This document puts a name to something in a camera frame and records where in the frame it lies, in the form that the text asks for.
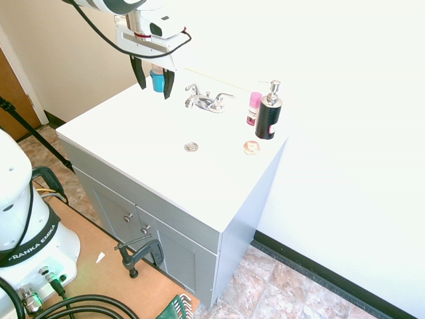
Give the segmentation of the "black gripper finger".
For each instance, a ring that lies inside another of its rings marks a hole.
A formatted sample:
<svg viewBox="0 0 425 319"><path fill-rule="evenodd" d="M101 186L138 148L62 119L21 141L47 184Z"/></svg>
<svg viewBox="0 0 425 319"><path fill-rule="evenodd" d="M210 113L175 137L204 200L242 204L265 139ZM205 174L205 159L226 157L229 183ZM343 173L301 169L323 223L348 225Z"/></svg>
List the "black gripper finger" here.
<svg viewBox="0 0 425 319"><path fill-rule="evenodd" d="M138 57L130 55L130 62L133 73L137 79L137 82L142 90L146 89L146 79L145 74L142 67L142 60Z"/></svg>
<svg viewBox="0 0 425 319"><path fill-rule="evenodd" d="M164 95L164 99L168 99L171 95L171 91L173 88L175 73L172 70L167 70L164 68L163 77L164 77L163 95Z"/></svg>

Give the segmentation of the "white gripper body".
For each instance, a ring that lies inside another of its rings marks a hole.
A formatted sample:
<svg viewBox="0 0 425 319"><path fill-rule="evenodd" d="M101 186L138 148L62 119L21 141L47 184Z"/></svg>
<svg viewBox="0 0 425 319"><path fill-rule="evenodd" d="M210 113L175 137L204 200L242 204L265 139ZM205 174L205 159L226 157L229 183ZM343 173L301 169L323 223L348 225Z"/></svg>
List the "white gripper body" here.
<svg viewBox="0 0 425 319"><path fill-rule="evenodd" d="M179 33L168 39L162 39L155 35L151 35L150 38L142 38L136 36L128 28L123 16L115 16L114 21L116 44L120 49L131 54L142 55L142 60L148 60L167 70L176 71L183 67L183 52L177 47L187 40L185 34Z"/></svg>

